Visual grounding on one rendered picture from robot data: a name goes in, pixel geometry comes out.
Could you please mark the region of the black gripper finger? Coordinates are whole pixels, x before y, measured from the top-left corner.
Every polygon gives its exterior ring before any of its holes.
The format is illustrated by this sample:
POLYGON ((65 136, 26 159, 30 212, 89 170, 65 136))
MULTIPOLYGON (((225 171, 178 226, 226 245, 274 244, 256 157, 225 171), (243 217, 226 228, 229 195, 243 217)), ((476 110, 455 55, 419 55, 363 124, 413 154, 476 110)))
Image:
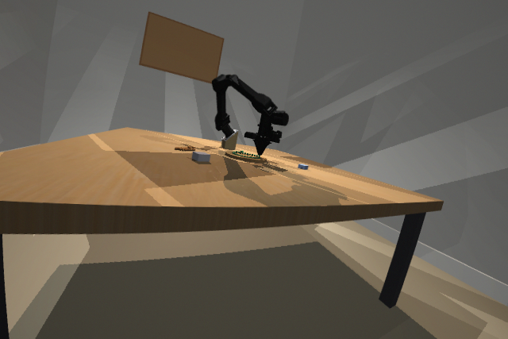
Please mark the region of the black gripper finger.
POLYGON ((261 152, 260 152, 260 155, 261 155, 261 156, 262 156, 262 154, 263 154, 263 152, 264 152, 265 148, 266 148, 269 144, 271 144, 271 142, 266 142, 266 141, 262 144, 262 149, 261 149, 261 152))
POLYGON ((257 154, 260 155, 260 152, 261 152, 261 149, 262 149, 262 144, 264 143, 264 141, 257 141, 257 140, 253 140, 253 141, 254 141, 255 146, 256 146, 257 154))

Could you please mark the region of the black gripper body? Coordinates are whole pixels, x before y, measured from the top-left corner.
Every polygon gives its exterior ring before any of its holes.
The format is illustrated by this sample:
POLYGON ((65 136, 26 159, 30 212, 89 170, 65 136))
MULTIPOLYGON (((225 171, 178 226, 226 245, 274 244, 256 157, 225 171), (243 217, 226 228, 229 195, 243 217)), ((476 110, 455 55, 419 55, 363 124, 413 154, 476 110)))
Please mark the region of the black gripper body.
MULTIPOLYGON (((258 130, 258 133, 250 133, 250 132, 246 132, 244 134, 244 137, 247 137, 247 138, 250 138, 250 139, 255 139, 257 141, 266 141, 266 142, 275 142, 275 143, 279 143, 280 142, 280 139, 278 141, 276 140, 272 140, 270 139, 269 137, 263 137, 263 133, 264 133, 264 130, 266 128, 266 126, 268 126, 269 129, 271 129, 271 124, 268 124, 268 123, 264 123, 264 122, 260 122, 258 124, 259 126, 259 130, 258 130)), ((272 127, 273 128, 273 127, 272 127)))

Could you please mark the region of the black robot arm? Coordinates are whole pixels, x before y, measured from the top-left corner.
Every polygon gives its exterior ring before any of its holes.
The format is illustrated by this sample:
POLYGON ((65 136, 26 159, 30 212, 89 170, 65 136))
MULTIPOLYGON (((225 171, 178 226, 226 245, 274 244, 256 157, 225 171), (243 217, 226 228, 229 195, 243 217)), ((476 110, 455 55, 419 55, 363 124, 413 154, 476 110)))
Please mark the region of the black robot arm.
MULTIPOLYGON (((277 110, 277 105, 264 94, 258 94, 251 87, 241 81, 237 75, 219 75, 212 80, 213 89, 216 91, 217 114, 215 116, 215 126, 217 131, 222 131, 225 137, 229 137, 234 130, 229 126, 229 115, 225 112, 225 92, 228 87, 234 88, 240 94, 245 96, 252 106, 261 113, 260 122, 274 124, 274 125, 287 125, 289 122, 289 115, 285 110, 277 110), (267 110, 271 107, 270 110, 267 110)), ((263 137, 269 137, 272 140, 278 141, 282 137, 281 131, 274 131, 266 126, 263 137), (266 135, 267 134, 267 135, 266 135)))

